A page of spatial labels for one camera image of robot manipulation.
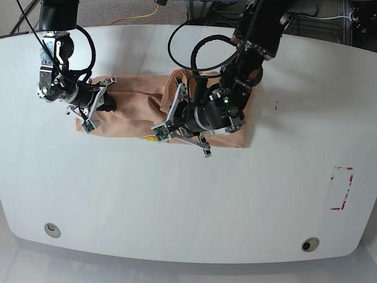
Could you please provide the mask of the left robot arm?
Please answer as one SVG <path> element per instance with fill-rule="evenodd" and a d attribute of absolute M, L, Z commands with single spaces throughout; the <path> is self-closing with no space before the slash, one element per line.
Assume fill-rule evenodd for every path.
<path fill-rule="evenodd" d="M 211 155 L 209 135 L 234 136 L 246 122 L 244 110 L 252 89 L 263 77 L 264 61 L 277 54 L 280 39 L 292 21 L 291 1 L 248 1 L 231 38 L 211 35 L 196 44 L 186 81 L 175 77 L 177 90 L 166 119 L 152 127 L 160 143 L 172 139 L 202 148 Z M 204 75 L 197 54 L 211 41 L 223 41 L 236 51 L 217 65 L 217 75 Z"/>

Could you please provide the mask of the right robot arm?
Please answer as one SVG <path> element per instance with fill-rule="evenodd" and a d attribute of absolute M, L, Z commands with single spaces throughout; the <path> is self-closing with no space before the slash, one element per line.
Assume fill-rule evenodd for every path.
<path fill-rule="evenodd" d="M 89 33 L 77 25 L 78 1 L 42 1 L 39 28 L 46 33 L 41 44 L 41 68 L 39 70 L 39 97 L 49 103 L 65 102 L 78 113 L 85 125 L 96 111 L 114 111 L 115 100 L 107 93 L 114 79 L 92 84 L 90 77 L 96 61 L 94 42 Z M 71 70 L 69 58 L 74 53 L 70 31 L 77 29 L 87 39 L 91 61 L 82 70 Z"/>

